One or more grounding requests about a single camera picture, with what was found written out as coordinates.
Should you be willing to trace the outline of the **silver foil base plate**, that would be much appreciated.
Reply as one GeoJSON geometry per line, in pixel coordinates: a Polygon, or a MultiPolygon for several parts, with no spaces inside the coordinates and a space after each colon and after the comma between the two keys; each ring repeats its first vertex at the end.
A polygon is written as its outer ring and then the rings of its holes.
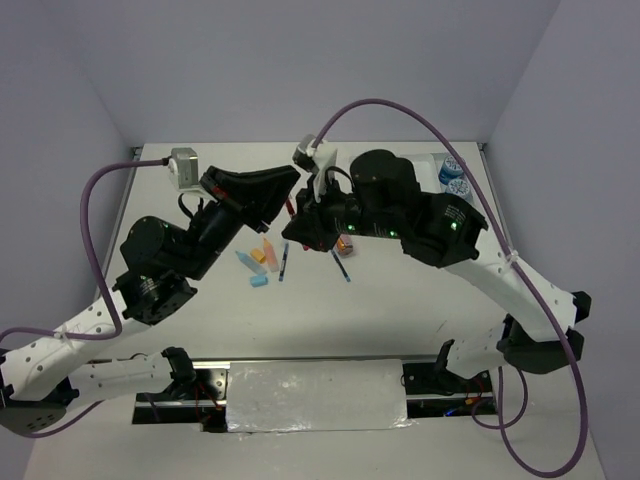
{"type": "Polygon", "coordinates": [[[395,359],[233,363],[227,428],[236,433],[403,428],[410,421],[402,374],[395,359]]]}

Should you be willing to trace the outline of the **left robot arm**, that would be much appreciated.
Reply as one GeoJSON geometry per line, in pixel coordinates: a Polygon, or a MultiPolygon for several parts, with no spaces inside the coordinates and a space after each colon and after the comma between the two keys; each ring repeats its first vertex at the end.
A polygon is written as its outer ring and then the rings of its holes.
{"type": "Polygon", "coordinates": [[[246,173],[210,168],[178,184],[181,193],[201,194],[187,228],[146,216],[121,245],[125,272],[108,285],[89,231],[82,193],[80,228],[99,290],[98,299],[53,330],[28,328],[28,344],[1,354],[1,424],[25,438],[46,438],[72,426],[106,400],[127,394],[189,396],[198,376],[187,352],[158,353],[101,362],[98,355],[149,332],[196,294],[205,276],[243,228],[267,231],[299,180],[291,166],[246,173]]]}

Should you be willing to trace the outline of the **white compartment tray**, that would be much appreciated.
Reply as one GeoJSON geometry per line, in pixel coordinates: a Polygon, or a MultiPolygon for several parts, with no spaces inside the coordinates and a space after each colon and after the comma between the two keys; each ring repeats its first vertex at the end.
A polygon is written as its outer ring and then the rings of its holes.
{"type": "Polygon", "coordinates": [[[442,162],[447,156],[448,153],[427,153],[407,156],[413,164],[415,176],[422,191],[436,192],[442,189],[442,184],[439,180],[439,171],[442,162]]]}

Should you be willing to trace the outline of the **teal pen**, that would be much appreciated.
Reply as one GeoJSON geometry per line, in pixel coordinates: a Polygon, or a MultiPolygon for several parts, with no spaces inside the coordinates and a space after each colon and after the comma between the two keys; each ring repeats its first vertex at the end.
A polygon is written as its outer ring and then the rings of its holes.
{"type": "Polygon", "coordinates": [[[337,264],[337,266],[338,266],[338,268],[339,268],[339,270],[341,272],[341,275],[344,277],[345,281],[347,283],[350,283],[351,282],[351,277],[350,277],[349,273],[347,272],[346,268],[344,267],[339,255],[333,249],[330,250],[330,254],[331,254],[333,260],[336,262],[336,264],[337,264]]]}

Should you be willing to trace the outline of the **red pen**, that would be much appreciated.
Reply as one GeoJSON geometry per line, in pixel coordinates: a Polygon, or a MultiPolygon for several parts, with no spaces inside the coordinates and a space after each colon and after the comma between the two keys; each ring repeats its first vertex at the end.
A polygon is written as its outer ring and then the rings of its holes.
{"type": "Polygon", "coordinates": [[[286,209],[287,209],[287,212],[288,212],[289,216],[293,217],[296,212],[295,212],[294,206],[293,206],[292,201],[291,201],[290,198],[288,198],[286,200],[285,206],[286,206],[286,209]]]}

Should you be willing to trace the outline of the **orange highlighter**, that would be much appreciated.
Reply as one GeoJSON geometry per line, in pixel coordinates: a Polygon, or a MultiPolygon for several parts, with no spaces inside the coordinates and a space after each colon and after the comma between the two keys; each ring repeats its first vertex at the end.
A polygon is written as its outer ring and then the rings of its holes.
{"type": "Polygon", "coordinates": [[[273,245],[267,239],[263,239],[263,251],[266,257],[266,262],[271,272],[277,272],[279,270],[279,264],[273,245]]]}

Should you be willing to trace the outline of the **blue highlighter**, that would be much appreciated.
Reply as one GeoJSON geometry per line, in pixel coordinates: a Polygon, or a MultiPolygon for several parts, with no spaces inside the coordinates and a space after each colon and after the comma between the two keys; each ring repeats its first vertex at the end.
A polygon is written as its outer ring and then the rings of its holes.
{"type": "Polygon", "coordinates": [[[255,275],[266,275],[266,269],[256,260],[254,260],[249,254],[241,251],[235,251],[238,260],[251,270],[255,275]]]}

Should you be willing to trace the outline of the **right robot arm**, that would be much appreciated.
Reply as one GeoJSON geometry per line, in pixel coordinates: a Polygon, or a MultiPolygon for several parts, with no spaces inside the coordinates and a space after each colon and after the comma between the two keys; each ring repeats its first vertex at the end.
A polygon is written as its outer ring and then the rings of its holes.
{"type": "Polygon", "coordinates": [[[466,280],[506,312],[489,331],[444,343],[434,369],[442,389],[457,391],[477,373],[503,365],[544,375],[580,359],[584,338],[575,325],[588,316],[590,296],[563,291],[508,257],[470,203],[422,191],[413,164],[388,150],[352,161],[349,193],[333,172],[317,171],[299,191],[285,239],[322,252],[342,234],[397,240],[404,254],[466,280]]]}

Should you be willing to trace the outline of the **yellow highlighter cap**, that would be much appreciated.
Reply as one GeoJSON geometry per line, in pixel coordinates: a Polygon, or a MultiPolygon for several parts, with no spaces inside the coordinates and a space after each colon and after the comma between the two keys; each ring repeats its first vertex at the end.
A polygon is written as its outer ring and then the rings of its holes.
{"type": "Polygon", "coordinates": [[[254,248],[250,251],[250,256],[253,260],[258,262],[259,264],[264,264],[266,262],[266,256],[262,250],[258,248],[254,248]]]}

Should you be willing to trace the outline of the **blue pen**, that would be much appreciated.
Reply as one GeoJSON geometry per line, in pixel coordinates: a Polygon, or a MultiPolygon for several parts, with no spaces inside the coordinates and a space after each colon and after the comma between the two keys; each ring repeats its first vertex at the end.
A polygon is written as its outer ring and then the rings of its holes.
{"type": "Polygon", "coordinates": [[[279,275],[278,275],[278,281],[279,282],[283,282],[284,281],[284,276],[285,276],[285,272],[286,272],[286,266],[287,266],[287,260],[288,260],[288,254],[289,254],[289,241],[285,241],[284,242],[284,246],[283,246],[283,253],[282,253],[282,257],[281,257],[281,262],[280,262],[280,269],[279,269],[279,275]]]}

